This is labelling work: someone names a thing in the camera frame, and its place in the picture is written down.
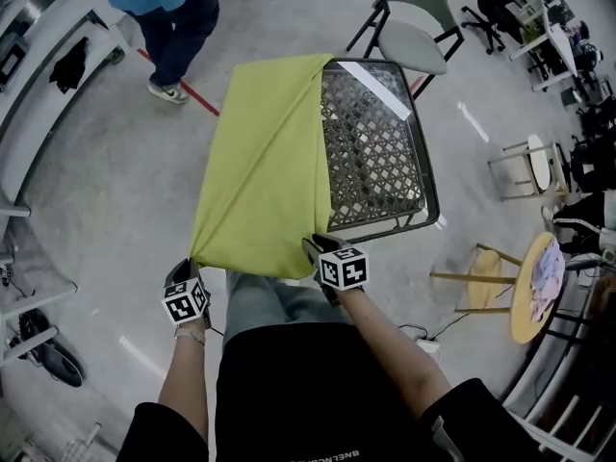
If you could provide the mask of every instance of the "yellow-green cloth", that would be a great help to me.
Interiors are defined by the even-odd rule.
[[[196,210],[200,266],[300,279],[313,269],[301,239],[331,211],[321,76],[331,55],[236,66]]]

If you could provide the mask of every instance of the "red tape line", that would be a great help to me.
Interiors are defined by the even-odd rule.
[[[415,82],[413,84],[411,84],[411,94],[413,92],[415,92],[415,89],[419,86],[419,84],[421,83],[421,81],[424,79],[423,76],[418,77],[417,79],[415,79]]]
[[[150,58],[150,56],[145,53],[144,50],[142,50],[141,48],[139,48],[137,50],[139,52],[139,54],[144,57],[145,59],[149,60],[150,62],[152,62],[152,59]],[[186,82],[184,81],[180,81],[180,85],[182,86],[182,88],[189,94],[191,95],[201,106],[203,106],[207,111],[209,111],[212,115],[214,116],[220,116],[220,112],[214,107],[212,106],[210,103],[208,103],[205,99],[203,99],[203,97],[201,97],[201,95],[199,95],[196,90],[194,90],[191,86],[189,86]]]

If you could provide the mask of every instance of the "bracelet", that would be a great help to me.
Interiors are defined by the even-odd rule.
[[[177,341],[178,337],[191,337],[198,343],[205,347],[205,334],[197,332],[195,330],[189,330],[188,328],[177,327],[175,329],[174,339]]]

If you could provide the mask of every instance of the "person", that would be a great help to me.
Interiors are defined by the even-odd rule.
[[[539,459],[480,380],[452,389],[363,290],[335,292],[333,307],[330,293],[227,272],[227,292],[219,461]],[[118,462],[208,460],[204,332],[203,319],[178,328],[158,402],[137,406]]]
[[[569,243],[560,244],[563,253],[601,253],[616,250],[616,191],[592,193],[562,209],[541,208],[543,219],[561,228],[571,228],[576,235]]]
[[[582,73],[590,73],[603,61],[604,55],[594,42],[585,41],[578,47],[579,52],[575,55],[576,68]]]
[[[586,23],[581,20],[578,26],[567,29],[566,33],[569,38],[569,43],[571,44],[571,49],[574,52],[574,57],[581,55],[581,45],[590,39],[590,30]]]
[[[189,100],[180,81],[218,22],[218,0],[109,0],[139,23],[156,70],[147,89],[175,104]]]

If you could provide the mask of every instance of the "gray floor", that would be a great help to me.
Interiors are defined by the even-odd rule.
[[[341,55],[372,1],[220,0],[218,27],[187,82],[220,107],[235,64],[315,52]],[[581,1],[595,19],[587,17],[591,30],[611,29],[613,0]],[[475,6],[475,0],[450,3],[460,20],[463,5]],[[139,31],[131,22],[126,28],[139,45]],[[506,53],[489,57],[483,37],[472,31],[465,36],[449,73],[437,78],[417,105],[443,217],[438,225],[364,245],[372,265],[368,293],[395,323],[419,324],[430,333],[457,317],[456,304],[466,303],[463,285],[433,281],[431,269],[466,271],[478,242],[522,257],[543,230],[541,201],[502,203],[486,161],[531,133],[565,145],[579,134],[575,115],[560,102],[564,85],[532,92],[538,78],[526,72],[525,61],[510,62]],[[362,39],[350,55],[358,56],[365,45]],[[616,43],[602,47],[616,50]],[[2,370],[8,399],[55,454],[96,422],[119,447],[135,405],[156,399],[173,350],[160,291],[168,270],[189,247],[216,118],[195,101],[177,108],[151,96],[145,89],[150,71],[137,54],[102,69],[57,125],[24,193],[33,208],[31,231],[17,233],[35,240],[57,273],[80,288],[48,314],[83,361],[86,385],[73,390],[28,362]],[[31,268],[23,259],[17,268]],[[26,291],[48,287],[48,273],[24,281]],[[223,329],[223,272],[205,273],[213,292],[213,322]],[[508,294],[501,298],[508,299]],[[525,354],[511,340],[507,316],[467,317],[439,342],[441,365],[453,384],[478,376],[495,394]],[[211,333],[206,373],[212,413],[220,345]]]

